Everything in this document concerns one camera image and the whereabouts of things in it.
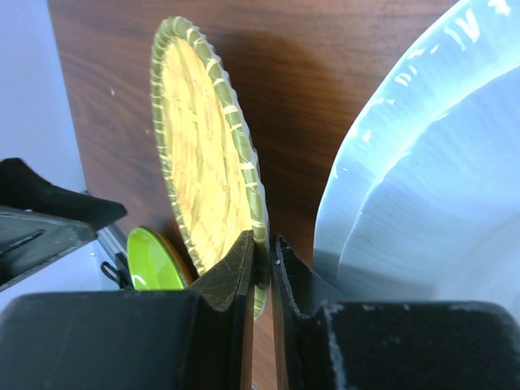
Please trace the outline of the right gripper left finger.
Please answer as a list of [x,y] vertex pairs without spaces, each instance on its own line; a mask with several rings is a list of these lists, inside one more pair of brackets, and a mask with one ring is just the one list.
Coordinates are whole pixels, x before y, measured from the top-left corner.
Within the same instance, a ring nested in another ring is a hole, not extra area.
[[24,295],[1,314],[4,389],[248,389],[255,248],[180,291]]

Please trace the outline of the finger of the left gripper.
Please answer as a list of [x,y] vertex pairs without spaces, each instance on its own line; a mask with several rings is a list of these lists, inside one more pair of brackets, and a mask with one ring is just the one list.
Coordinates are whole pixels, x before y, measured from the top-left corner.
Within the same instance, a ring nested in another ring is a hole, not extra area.
[[1,161],[1,290],[97,238],[123,218],[117,202],[61,188],[20,158]]

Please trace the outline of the lime green plate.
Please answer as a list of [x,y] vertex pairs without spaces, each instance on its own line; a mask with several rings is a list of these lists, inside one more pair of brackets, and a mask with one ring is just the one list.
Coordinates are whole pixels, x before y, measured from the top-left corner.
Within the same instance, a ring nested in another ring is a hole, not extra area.
[[127,239],[128,269],[138,291],[182,290],[193,281],[187,263],[160,233],[136,227]]

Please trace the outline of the woven bamboo plate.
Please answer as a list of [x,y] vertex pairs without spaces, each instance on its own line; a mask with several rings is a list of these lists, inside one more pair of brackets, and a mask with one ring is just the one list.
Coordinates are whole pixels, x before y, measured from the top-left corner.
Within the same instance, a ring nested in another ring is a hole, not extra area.
[[162,174],[188,255],[203,275],[252,232],[259,317],[270,284],[267,196],[230,76],[200,29],[174,16],[154,34],[149,84]]

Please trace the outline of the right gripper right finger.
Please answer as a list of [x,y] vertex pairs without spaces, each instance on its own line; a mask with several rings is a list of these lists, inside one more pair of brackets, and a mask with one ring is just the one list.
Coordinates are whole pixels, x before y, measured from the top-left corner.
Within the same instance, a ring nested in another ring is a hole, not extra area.
[[353,301],[271,240],[281,389],[516,389],[519,326],[481,301]]

